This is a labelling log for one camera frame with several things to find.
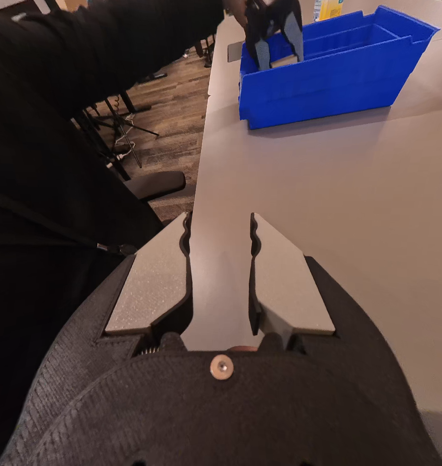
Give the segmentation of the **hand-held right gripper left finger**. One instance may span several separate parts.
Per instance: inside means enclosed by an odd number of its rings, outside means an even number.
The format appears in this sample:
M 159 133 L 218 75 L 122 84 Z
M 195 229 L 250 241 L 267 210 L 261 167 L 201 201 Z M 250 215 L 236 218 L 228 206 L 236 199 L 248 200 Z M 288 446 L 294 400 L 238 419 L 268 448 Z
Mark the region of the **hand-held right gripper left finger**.
M 183 212 L 136 254 L 105 328 L 107 335 L 181 335 L 193 317 L 191 214 Z

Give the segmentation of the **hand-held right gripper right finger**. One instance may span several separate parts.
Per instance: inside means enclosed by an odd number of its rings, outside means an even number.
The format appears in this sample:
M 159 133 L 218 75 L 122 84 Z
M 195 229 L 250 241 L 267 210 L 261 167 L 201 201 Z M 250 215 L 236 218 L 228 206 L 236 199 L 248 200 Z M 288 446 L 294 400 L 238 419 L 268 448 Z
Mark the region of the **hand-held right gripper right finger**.
M 252 335 L 331 336 L 336 329 L 302 250 L 258 213 L 250 215 L 248 318 Z

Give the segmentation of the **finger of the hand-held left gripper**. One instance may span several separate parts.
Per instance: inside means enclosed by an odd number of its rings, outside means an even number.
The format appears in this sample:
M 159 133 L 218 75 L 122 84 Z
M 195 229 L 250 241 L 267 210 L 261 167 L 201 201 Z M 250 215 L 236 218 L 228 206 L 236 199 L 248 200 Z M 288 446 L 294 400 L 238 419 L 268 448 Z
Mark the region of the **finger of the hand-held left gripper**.
M 259 38 L 254 44 L 254 51 L 257 57 L 258 70 L 271 69 L 270 48 L 267 41 Z
M 282 25 L 282 34 L 291 46 L 293 54 L 298 62 L 304 60 L 303 24 L 301 14 L 296 15 L 291 11 Z

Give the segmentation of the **blue plastic bin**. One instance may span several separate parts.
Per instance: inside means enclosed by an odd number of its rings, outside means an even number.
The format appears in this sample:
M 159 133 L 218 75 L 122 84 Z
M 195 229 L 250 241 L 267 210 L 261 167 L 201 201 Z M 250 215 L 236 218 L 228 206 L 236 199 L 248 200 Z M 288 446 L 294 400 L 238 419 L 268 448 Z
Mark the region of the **blue plastic bin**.
M 440 30 L 387 6 L 303 27 L 304 60 L 260 71 L 242 45 L 239 115 L 251 130 L 391 106 Z

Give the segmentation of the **grey desk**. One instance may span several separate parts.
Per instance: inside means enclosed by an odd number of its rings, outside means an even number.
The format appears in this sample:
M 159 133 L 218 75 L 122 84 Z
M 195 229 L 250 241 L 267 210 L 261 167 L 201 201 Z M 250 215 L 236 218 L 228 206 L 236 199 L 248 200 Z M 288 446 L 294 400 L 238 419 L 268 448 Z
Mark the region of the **grey desk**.
M 440 28 L 390 108 L 249 131 L 244 38 L 218 26 L 190 237 L 189 350 L 257 345 L 248 321 L 250 214 L 312 256 L 378 326 L 417 405 L 442 412 L 442 1 L 386 5 Z

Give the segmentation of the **person's left hand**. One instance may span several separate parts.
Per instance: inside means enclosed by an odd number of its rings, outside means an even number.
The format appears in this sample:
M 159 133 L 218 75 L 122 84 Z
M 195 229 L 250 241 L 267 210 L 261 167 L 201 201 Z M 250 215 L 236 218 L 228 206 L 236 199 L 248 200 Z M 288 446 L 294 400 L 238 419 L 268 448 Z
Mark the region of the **person's left hand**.
M 224 9 L 231 13 L 242 28 L 247 26 L 246 0 L 223 0 Z

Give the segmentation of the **white blue wipes canister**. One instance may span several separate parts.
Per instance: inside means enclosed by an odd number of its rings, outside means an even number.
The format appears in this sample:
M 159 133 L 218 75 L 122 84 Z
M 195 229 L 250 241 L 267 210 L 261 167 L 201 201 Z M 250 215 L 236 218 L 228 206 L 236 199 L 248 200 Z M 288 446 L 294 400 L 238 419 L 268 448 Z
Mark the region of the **white blue wipes canister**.
M 328 20 L 341 15 L 343 3 L 343 0 L 316 0 L 313 22 Z

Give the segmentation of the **black chair seat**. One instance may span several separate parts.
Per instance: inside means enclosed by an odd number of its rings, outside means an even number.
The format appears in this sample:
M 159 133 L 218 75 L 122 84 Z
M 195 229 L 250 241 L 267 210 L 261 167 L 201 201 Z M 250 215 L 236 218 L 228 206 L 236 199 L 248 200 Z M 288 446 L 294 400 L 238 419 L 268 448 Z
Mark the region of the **black chair seat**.
M 124 185 L 137 199 L 149 202 L 183 190 L 186 178 L 181 171 L 154 172 L 124 181 Z

